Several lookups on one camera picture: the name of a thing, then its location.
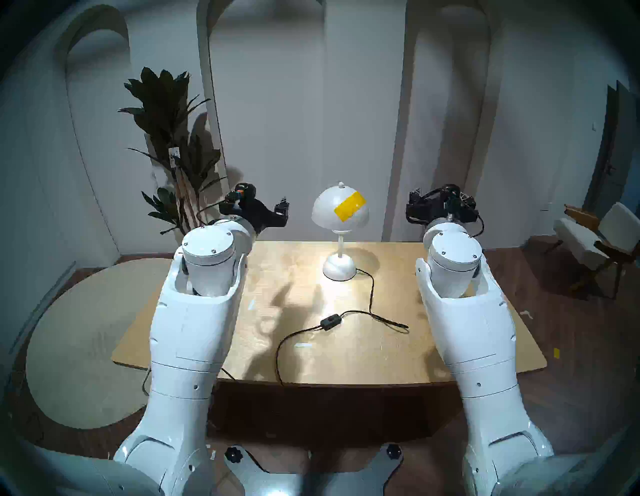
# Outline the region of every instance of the white rug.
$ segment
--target white rug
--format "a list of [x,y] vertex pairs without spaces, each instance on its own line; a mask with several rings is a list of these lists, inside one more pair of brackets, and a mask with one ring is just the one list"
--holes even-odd
[[114,364],[111,353],[170,264],[142,259],[109,267],[49,307],[33,331],[26,362],[29,390],[47,417],[93,429],[147,403],[141,389],[146,372]]

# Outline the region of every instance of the yellow tape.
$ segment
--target yellow tape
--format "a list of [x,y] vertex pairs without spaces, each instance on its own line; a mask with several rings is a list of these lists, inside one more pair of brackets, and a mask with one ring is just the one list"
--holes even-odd
[[353,193],[349,196],[345,201],[343,201],[340,205],[334,208],[335,214],[340,218],[342,222],[345,222],[349,219],[354,213],[356,213],[361,206],[367,203],[367,200],[364,199],[359,192]]

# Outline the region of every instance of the wooden table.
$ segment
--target wooden table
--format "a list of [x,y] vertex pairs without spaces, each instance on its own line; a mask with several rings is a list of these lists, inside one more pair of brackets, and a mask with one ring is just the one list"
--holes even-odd
[[[318,325],[345,310],[367,310],[371,279],[363,274],[346,282],[327,279],[322,265],[337,243],[258,241],[248,257],[231,349],[224,368],[238,380],[275,382],[274,357],[287,334]],[[303,333],[280,350],[285,382],[312,385],[410,385],[452,381],[438,354],[415,280],[422,243],[346,243],[356,267],[374,276],[373,312],[402,322],[410,332],[362,314],[346,315],[328,332]],[[150,295],[111,359],[147,368],[148,336],[160,287]],[[509,303],[516,325],[518,372],[547,366],[526,325]],[[221,372],[221,379],[227,376]]]

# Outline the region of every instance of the table lamp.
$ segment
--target table lamp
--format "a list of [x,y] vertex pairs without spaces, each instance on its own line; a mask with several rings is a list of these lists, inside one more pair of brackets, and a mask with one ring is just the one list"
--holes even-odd
[[338,235],[338,252],[329,255],[322,272],[334,281],[346,281],[356,275],[353,259],[344,253],[344,233],[363,227],[369,221],[367,200],[355,189],[339,182],[322,193],[314,203],[311,220]]

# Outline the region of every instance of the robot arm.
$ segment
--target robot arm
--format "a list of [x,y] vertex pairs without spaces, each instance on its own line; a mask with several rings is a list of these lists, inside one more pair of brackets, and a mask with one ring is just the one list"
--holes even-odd
[[522,404],[507,300],[480,244],[462,225],[479,217],[476,203],[453,185],[436,191],[414,192],[407,205],[407,218],[428,226],[423,242],[429,257],[416,260],[415,275],[436,348],[458,383],[467,416],[467,493],[489,495],[507,473],[553,450]]
[[151,324],[151,391],[138,427],[114,460],[148,475],[165,495],[209,494],[205,446],[211,391],[231,346],[247,255],[266,227],[287,223],[240,183],[220,203],[227,217],[193,229],[176,250]]

